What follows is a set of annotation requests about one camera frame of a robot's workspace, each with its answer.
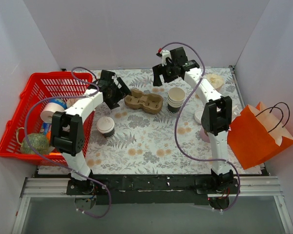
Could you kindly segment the stack of paper cups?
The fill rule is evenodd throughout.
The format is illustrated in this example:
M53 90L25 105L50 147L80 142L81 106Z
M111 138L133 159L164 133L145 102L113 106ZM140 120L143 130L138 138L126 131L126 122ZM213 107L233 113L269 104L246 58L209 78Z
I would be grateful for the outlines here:
M186 93L179 87L173 87L168 91L167 108L171 113L179 112L186 98Z

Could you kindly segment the white cup lid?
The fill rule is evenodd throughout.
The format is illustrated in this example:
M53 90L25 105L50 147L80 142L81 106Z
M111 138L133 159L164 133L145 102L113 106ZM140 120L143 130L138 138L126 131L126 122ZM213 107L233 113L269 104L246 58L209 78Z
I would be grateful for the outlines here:
M101 117L98 119L96 127L102 134L110 133L115 127L115 122L111 117Z

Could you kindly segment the orange paper bag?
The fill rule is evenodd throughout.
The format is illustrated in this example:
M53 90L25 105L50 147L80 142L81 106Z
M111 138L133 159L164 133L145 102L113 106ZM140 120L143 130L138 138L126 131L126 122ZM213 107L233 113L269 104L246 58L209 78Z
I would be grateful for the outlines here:
M286 129L291 111L285 102L247 105L230 125L228 144L243 169L260 165L293 145Z

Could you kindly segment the black paper coffee cup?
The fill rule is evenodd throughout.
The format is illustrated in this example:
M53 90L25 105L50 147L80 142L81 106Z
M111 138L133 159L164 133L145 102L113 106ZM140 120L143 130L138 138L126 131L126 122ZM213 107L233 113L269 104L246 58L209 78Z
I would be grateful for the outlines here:
M101 135L105 138L107 137L112 137L115 134L115 128L112 128L110 131L99 131L101 133Z

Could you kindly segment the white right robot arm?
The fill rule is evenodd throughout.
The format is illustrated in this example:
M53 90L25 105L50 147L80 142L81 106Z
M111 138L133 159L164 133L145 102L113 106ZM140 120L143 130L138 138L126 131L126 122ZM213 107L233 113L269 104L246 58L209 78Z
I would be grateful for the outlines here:
M204 105L201 124L209 137L212 158L210 185L217 194L224 193L233 182L229 162L228 133L232 117L232 99L221 95L205 78L203 62L189 60L183 47L173 50L160 48L157 56L161 64L154 66L154 86L161 86L182 78Z

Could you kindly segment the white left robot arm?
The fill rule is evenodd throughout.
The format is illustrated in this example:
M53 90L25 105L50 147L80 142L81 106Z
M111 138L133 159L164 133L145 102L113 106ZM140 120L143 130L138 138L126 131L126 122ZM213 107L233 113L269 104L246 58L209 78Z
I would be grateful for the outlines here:
M112 110L130 94L122 78L112 71L102 70L98 81L86 84L86 91L75 104L53 114L51 126L51 145L64 157L71 176L79 181L77 189L83 195L89 195L94 190L94 183L89 180L91 169L83 154L84 122L102 103Z

